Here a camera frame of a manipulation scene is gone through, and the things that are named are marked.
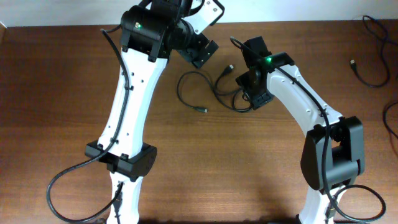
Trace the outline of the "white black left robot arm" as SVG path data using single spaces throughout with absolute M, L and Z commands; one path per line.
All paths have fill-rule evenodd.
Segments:
M 102 135 L 86 146 L 88 157 L 105 163 L 112 182 L 108 223 L 137 223 L 143 178 L 157 155 L 143 141 L 144 124 L 155 86 L 178 52 L 196 68 L 215 53 L 217 44 L 203 31 L 224 14 L 217 0 L 142 1 L 126 11 L 120 22 L 120 77 Z

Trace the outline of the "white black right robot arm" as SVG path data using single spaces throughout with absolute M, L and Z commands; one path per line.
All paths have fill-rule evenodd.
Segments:
M 244 43 L 230 40 L 249 69 L 236 82 L 251 108 L 277 98 L 305 136 L 300 168 L 308 192 L 297 223 L 335 223 L 343 194 L 354 188 L 365 170 L 362 122 L 329 106 L 305 81 L 294 60 L 285 52 L 272 54 L 262 37 Z

